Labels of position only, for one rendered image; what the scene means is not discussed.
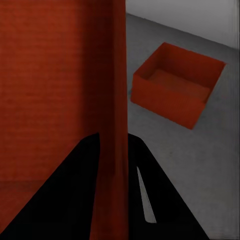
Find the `storage box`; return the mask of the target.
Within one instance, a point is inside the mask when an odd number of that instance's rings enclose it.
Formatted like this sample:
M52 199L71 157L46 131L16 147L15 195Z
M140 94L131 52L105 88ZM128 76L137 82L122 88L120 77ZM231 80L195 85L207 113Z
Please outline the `storage box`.
M225 66L163 42L133 74L131 102L192 130Z
M0 0L0 234L85 137L89 240L129 240L126 0Z

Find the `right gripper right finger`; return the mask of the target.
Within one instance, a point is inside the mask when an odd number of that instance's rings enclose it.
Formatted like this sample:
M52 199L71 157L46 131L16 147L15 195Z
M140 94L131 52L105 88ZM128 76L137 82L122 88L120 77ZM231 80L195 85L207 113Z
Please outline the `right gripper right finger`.
M145 220L139 168L157 223ZM129 240L210 240L144 141L128 134Z

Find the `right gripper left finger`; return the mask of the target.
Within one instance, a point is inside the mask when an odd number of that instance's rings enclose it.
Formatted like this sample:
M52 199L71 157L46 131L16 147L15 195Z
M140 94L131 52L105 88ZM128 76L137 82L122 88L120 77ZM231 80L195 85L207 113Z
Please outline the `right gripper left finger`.
M89 240L100 135L83 138L0 234L0 240Z

